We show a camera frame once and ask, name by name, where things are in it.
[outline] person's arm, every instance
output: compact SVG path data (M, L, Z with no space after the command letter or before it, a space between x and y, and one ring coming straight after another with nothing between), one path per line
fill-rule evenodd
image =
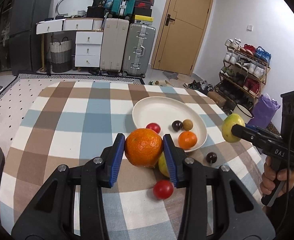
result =
M282 181L287 179L287 169L283 169L276 174L276 172L271 168L272 158L267 156L266 163L264 165L264 173L262 175L262 182L260 184L260 189L263 194L269 195L275 188L274 180L277 175L277 179ZM290 170L289 177L289 202L286 218L281 227L286 225L286 221L294 212L294 170ZM277 199L274 201L272 207L267 209L267 216L270 219L274 228L278 228L286 208L286 184L284 184L282 190L279 192Z

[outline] red tomato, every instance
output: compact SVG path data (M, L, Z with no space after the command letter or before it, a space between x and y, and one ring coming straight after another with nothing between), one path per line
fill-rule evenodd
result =
M146 126L146 128L147 129L151 129L151 130L154 130L156 133L160 133L160 126L158 125L158 124L156 124L156 123L154 123L154 122L152 122L152 123L150 123L150 124L148 124L147 126Z
M166 199L169 198L173 193L173 185L168 180L161 180L154 185L154 189L152 191L154 196L158 199Z

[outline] door frame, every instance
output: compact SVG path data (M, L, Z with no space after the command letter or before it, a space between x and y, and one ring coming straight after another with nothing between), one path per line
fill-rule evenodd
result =
M157 55L157 52L158 52L158 49L159 49L159 43L160 43L160 39L161 39L161 36L162 36L163 28L164 28L164 25L165 25L165 21L166 21L166 18L167 18L169 4L170 4L170 0L166 0L165 8L164 8L164 10L163 10L163 14L162 14L161 22L160 22L159 31L158 31L158 34L157 34L156 43L155 43L155 45L154 45L154 51L153 51L152 58L151 58L151 65L152 65L151 68L152 68L152 69L154 68L154 62L155 62L155 60L156 60L156 55ZM200 51L200 49L201 49L202 42L203 42L203 39L204 39L204 36L205 36L206 30L207 30L207 26L208 26L209 17L210 17L211 9L212 9L212 4L213 4L213 0L210 1L210 7L209 7L209 12L208 12L208 15L207 15L207 19L206 19L206 24L205 24L205 27L204 27L204 29L203 29L203 33L202 33L202 36L201 36L201 40L200 40L200 43L199 43L199 47L198 47L198 50L197 50L196 56L195 56L195 58L194 58L194 63L193 63L192 68L191 68L191 70L190 70L190 72L189 72L189 75L191 75L192 72L194 71L194 67L195 67L195 64L196 64L197 58L198 58L198 56L199 56L199 51Z

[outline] tablecloth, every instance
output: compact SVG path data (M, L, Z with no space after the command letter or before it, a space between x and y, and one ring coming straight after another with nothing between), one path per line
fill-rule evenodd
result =
M226 115L207 96L195 90L125 83L60 82L41 91L13 139L0 186L0 217L11 232L15 222L42 184L60 164L75 167L100 156L117 133L135 130L133 106L150 96L179 100L204 120L208 138L189 157L208 165L209 152L226 164L260 202L263 161L252 144L227 143L221 135ZM103 188L110 239L176 239L185 189L166 200L155 200L152 187L163 179L156 169L138 168L123 156L111 189ZM74 229L79 234L79 187L75 196ZM212 229L212 198L208 195L208 234Z

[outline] hand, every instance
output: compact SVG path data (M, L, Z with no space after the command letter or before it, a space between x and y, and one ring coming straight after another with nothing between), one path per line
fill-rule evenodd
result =
M262 182L260 183L260 189L263 194L270 195L275 188L274 180L276 179L276 172L271 168L272 158L267 156L266 163L264 165L265 172L262 174ZM283 169L278 172L277 179L280 181L287 180L287 169ZM294 170L289 172L289 191L294 186ZM286 193L287 183L285 183L279 192L277 197Z

